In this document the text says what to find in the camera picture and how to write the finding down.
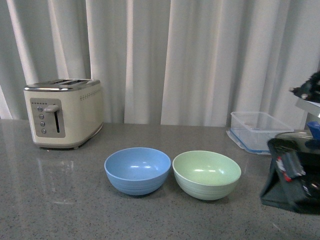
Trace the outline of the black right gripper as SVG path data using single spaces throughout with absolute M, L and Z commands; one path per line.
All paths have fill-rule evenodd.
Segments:
M 271 163 L 260 200 L 295 213 L 320 213 L 320 148 L 316 140 L 273 138 Z

